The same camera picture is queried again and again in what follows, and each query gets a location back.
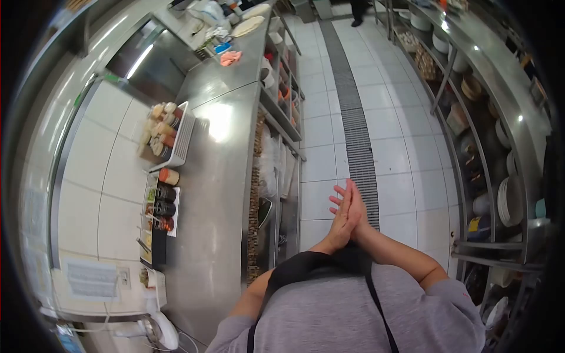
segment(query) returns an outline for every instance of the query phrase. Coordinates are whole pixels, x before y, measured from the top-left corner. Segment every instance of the person's leg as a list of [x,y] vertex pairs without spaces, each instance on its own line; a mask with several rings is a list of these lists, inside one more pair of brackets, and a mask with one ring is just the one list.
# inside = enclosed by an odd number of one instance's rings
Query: person's leg
[[365,0],[349,0],[351,3],[351,12],[353,13],[352,27],[357,27],[363,23],[363,14],[367,8]]

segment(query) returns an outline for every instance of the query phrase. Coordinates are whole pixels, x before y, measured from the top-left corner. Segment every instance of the kitchen floor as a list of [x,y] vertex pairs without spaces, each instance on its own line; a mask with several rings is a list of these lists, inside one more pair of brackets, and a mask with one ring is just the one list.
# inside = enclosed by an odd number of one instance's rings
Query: kitchen floor
[[[336,83],[318,22],[286,17],[302,56],[303,104],[301,251],[329,231],[328,197],[349,177],[346,140]],[[450,232],[458,231],[459,200],[440,121],[416,72],[384,28],[366,15],[332,21],[345,51],[363,106],[375,163],[380,231],[435,258],[450,275]]]

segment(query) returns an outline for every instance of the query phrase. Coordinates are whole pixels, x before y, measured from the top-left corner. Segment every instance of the apron strap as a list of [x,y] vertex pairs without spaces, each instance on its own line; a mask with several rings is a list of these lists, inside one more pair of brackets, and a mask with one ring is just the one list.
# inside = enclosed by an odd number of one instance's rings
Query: apron strap
[[396,341],[394,340],[392,332],[386,323],[383,309],[375,290],[373,278],[371,277],[372,263],[373,261],[367,253],[353,243],[348,244],[345,248],[337,251],[331,256],[321,252],[305,251],[300,252],[281,263],[271,274],[257,320],[255,321],[255,324],[249,328],[249,333],[247,335],[247,353],[253,353],[254,351],[254,339],[257,323],[263,314],[265,306],[271,299],[271,296],[285,285],[307,281],[311,278],[311,274],[314,270],[324,267],[340,269],[345,273],[363,275],[365,277],[367,287],[371,293],[371,298],[375,302],[375,305],[377,305],[377,309],[383,318],[386,335],[390,344],[390,350],[392,353],[398,353]]

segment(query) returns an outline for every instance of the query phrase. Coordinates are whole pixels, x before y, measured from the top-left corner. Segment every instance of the hand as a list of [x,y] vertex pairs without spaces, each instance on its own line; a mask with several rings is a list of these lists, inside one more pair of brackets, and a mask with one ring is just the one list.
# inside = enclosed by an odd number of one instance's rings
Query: hand
[[[349,206],[349,214],[351,215],[353,214],[360,214],[360,220],[358,225],[355,227],[355,229],[353,230],[353,238],[355,240],[355,234],[357,233],[357,231],[361,228],[364,228],[365,226],[370,226],[369,225],[369,220],[367,219],[367,206],[365,206],[365,203],[363,202],[363,198],[361,196],[361,192],[359,191],[359,189],[357,188],[357,185],[355,184],[355,182],[351,179],[347,179],[346,180],[347,183],[347,187],[349,187],[349,185],[351,185],[351,204]],[[340,186],[334,186],[333,189],[342,197],[344,197],[345,200],[345,195],[346,195],[346,190],[344,190],[342,187]],[[342,204],[342,202],[344,200],[340,200],[335,196],[330,196],[329,200],[333,203],[335,203],[338,207]],[[335,214],[337,217],[337,212],[338,210],[330,207],[330,212]]]
[[339,210],[335,210],[336,217],[333,219],[332,227],[325,238],[313,246],[310,251],[324,252],[333,254],[337,250],[343,248],[351,238],[351,231],[357,226],[362,214],[351,211],[351,200],[353,196],[353,186],[355,184],[351,179],[347,179],[346,190],[343,190],[344,199],[340,200]]

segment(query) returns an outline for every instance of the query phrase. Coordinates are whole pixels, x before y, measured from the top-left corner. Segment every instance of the flatbread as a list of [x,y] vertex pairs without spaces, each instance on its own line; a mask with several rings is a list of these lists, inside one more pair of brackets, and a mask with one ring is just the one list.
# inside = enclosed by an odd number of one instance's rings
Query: flatbread
[[257,27],[259,27],[263,23],[263,21],[265,21],[265,18],[263,16],[255,16],[243,21],[233,29],[232,37],[242,37],[252,32]]
[[269,10],[271,5],[269,4],[258,4],[253,6],[252,8],[248,9],[241,15],[241,18],[244,20],[250,19],[255,16],[259,16],[260,14],[264,13],[265,11]]

